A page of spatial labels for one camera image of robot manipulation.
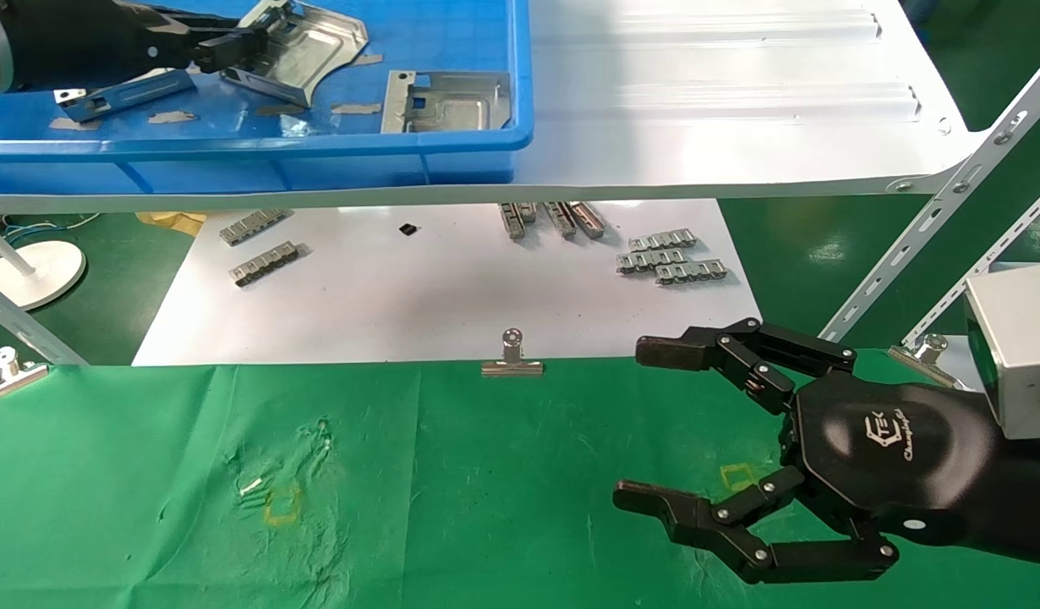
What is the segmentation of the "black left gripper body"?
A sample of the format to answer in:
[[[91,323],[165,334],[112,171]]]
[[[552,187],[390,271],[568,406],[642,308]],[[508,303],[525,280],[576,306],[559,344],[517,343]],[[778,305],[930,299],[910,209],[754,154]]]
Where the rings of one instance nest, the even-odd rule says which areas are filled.
[[[11,89],[99,88],[185,67],[196,17],[131,1],[14,1]]]

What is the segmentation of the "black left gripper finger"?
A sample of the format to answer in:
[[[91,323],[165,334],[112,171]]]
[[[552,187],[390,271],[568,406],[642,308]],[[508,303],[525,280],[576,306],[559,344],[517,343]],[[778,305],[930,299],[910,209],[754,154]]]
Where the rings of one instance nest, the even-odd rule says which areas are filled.
[[[237,67],[244,58],[244,39],[203,39],[191,50],[191,58],[201,73],[212,74]]]
[[[191,53],[218,45],[253,46],[264,39],[260,27],[242,26],[234,17],[129,1],[119,1],[118,8],[142,29],[146,49],[155,47],[161,53]]]

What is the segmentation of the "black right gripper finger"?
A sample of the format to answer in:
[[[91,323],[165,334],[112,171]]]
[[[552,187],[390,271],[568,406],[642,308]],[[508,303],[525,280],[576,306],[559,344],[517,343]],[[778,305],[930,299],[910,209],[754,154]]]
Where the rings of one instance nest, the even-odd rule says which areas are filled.
[[[642,336],[636,363],[667,370],[714,370],[774,415],[791,411],[796,385],[780,369],[820,378],[855,370],[857,352],[747,317],[722,328],[690,326],[679,337]]]
[[[869,523],[850,519],[844,540],[768,544],[749,528],[791,504],[806,475],[783,467],[756,485],[722,502],[682,489],[620,480],[613,504],[625,512],[656,518],[668,540],[708,551],[747,584],[872,581],[900,557],[895,544]]]

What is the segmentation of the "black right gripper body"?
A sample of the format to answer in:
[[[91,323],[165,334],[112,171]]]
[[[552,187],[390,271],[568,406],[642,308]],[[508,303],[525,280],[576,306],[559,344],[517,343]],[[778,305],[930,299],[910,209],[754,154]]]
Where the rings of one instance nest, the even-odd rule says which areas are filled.
[[[922,545],[972,546],[999,425],[976,392],[833,373],[796,393],[784,460],[797,500],[842,535],[863,525]]]

